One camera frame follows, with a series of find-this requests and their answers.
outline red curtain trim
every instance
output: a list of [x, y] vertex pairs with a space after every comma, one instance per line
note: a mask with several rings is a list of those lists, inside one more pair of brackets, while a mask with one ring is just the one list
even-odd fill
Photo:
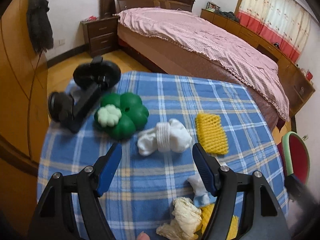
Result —
[[253, 15], [239, 11], [237, 17], [240, 19], [241, 25], [259, 34], [270, 43], [279, 43], [280, 50], [293, 62], [296, 62], [299, 58], [300, 52], [291, 45], [286, 38], [280, 36], [275, 30], [270, 29], [268, 25], [262, 24], [259, 20], [255, 19]]

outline black suction cup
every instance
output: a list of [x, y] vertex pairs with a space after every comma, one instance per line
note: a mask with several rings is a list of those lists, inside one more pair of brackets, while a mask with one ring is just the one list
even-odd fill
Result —
[[73, 79], [82, 89], [87, 89], [95, 82], [108, 89], [120, 80], [120, 68], [111, 61], [103, 61], [101, 56], [95, 57], [91, 63], [79, 65], [73, 72]]
[[76, 84], [86, 90], [77, 104], [71, 95], [53, 92], [48, 98], [48, 112], [52, 120], [60, 122], [71, 132], [77, 133], [104, 90], [117, 84], [121, 77], [119, 67], [110, 61], [95, 57], [91, 63], [79, 65], [73, 72]]

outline wooden wardrobe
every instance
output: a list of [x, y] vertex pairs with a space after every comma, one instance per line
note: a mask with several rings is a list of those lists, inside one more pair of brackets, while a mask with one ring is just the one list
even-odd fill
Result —
[[12, 0], [0, 20], [0, 211], [23, 235], [36, 207], [38, 163], [49, 126], [44, 53], [34, 52], [29, 0]]

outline dark clothing pile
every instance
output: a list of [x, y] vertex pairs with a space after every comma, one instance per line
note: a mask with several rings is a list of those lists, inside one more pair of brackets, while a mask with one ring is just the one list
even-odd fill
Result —
[[233, 12], [222, 12], [222, 11], [214, 11], [215, 14], [219, 14], [225, 18], [228, 18], [232, 21], [235, 21], [237, 23], [240, 23], [239, 18], [236, 17], [236, 15]]
[[49, 11], [47, 0], [36, 0], [29, 4], [27, 22], [33, 49], [37, 53], [53, 48], [53, 33], [47, 16]]

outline metal screw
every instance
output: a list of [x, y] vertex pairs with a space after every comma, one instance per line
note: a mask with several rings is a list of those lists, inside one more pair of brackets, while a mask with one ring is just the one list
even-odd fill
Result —
[[55, 172], [55, 173], [52, 175], [52, 177], [53, 177], [54, 179], [58, 179], [58, 178], [60, 178], [60, 176], [61, 176], [61, 173], [60, 173], [60, 172]]
[[222, 170], [222, 171], [224, 171], [224, 172], [227, 172], [227, 171], [229, 171], [230, 169], [229, 169], [228, 166], [223, 165], [223, 166], [220, 167], [220, 170]]
[[260, 171], [255, 171], [254, 172], [254, 175], [257, 177], [257, 178], [261, 178], [262, 177], [262, 173]]
[[86, 166], [84, 168], [84, 171], [87, 172], [87, 173], [90, 173], [91, 171], [93, 171], [93, 167], [92, 166]]

